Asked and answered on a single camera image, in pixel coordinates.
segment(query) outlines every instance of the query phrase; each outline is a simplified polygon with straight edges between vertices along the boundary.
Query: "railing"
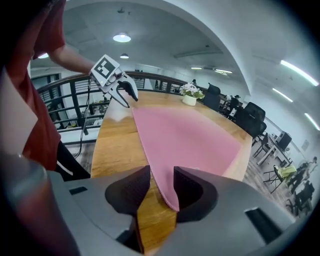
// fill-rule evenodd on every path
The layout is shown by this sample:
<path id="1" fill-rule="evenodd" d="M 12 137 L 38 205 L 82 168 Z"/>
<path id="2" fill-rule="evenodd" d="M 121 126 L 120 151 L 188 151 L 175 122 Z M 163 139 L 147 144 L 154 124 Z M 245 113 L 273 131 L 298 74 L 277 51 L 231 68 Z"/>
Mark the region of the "railing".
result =
<path id="1" fill-rule="evenodd" d="M 187 83 L 179 79 L 153 73 L 137 71 L 126 71 L 126 73 L 134 79 L 140 91 L 178 94 L 180 86 Z M 85 118 L 83 112 L 87 107 L 88 78 L 84 74 L 74 75 L 51 82 L 37 90 L 46 104 L 49 115 L 59 133 L 81 130 L 85 119 L 85 135 L 89 134 L 88 130 L 101 126 L 99 120 L 103 119 L 110 100 L 103 97 L 96 84 L 91 82 L 90 98 L 93 98 L 93 102 L 89 102 L 89 111 Z"/>

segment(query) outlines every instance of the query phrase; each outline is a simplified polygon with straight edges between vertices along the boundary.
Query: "red shirt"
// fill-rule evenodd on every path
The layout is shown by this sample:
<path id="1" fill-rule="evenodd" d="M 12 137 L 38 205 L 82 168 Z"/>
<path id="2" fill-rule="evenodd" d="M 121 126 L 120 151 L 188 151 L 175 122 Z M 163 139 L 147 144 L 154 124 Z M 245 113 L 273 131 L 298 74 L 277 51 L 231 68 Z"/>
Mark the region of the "red shirt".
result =
<path id="1" fill-rule="evenodd" d="M 32 57 L 36 59 L 65 45 L 62 24 L 65 3 L 66 0 L 54 0 L 40 11 L 21 35 L 5 66 L 13 85 L 38 118 L 22 154 L 52 171 L 56 168 L 61 136 L 31 82 L 27 67 Z"/>

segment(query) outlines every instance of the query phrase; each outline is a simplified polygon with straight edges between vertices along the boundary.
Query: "tiled floor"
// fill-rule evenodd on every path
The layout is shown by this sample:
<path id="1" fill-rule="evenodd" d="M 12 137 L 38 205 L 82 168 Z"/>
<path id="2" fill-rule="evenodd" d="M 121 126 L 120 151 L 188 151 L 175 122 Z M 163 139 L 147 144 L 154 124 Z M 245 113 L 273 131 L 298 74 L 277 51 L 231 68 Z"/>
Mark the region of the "tiled floor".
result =
<path id="1" fill-rule="evenodd" d="M 260 145 L 256 144 L 251 151 L 251 155 L 258 149 Z M 75 155 L 79 151 L 79 145 L 70 145 L 67 146 L 69 151 Z M 90 173 L 93 153 L 95 150 L 95 143 L 85 143 L 82 145 L 81 154 L 76 159 L 84 169 Z M 277 203 L 282 208 L 286 208 L 287 199 L 291 199 L 293 202 L 293 196 L 290 194 L 287 186 L 282 183 L 272 194 L 270 193 L 275 188 L 275 183 L 269 184 L 264 182 L 268 179 L 268 174 L 264 172 L 272 171 L 273 165 L 276 164 L 273 162 L 273 159 L 269 157 L 262 166 L 258 166 L 257 162 L 262 158 L 263 153 L 259 154 L 256 158 L 250 157 L 248 167 L 246 169 L 243 182 L 252 186 L 254 189 L 264 194 L 267 198 Z"/>

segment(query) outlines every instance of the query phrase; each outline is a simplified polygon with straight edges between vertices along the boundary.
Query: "pink towel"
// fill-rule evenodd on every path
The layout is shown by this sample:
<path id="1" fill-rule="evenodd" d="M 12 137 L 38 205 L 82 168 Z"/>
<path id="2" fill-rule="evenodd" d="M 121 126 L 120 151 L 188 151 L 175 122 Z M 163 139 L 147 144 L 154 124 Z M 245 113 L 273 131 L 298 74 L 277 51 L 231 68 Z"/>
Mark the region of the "pink towel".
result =
<path id="1" fill-rule="evenodd" d="M 174 166 L 223 175 L 241 144 L 219 125 L 193 109 L 139 107 L 134 121 L 163 199 L 175 211 Z"/>

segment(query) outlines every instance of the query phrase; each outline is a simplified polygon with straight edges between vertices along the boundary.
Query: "white pot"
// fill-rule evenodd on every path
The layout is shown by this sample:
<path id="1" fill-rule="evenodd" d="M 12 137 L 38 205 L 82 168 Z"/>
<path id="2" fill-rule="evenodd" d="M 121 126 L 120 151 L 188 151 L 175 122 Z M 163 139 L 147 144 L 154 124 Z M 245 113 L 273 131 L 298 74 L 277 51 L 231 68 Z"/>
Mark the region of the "white pot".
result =
<path id="1" fill-rule="evenodd" d="M 197 103 L 197 98 L 194 98 L 194 97 L 191 97 L 191 96 L 188 96 L 188 95 L 184 95 L 182 102 L 184 104 L 189 105 L 189 106 L 195 106 L 196 103 Z"/>

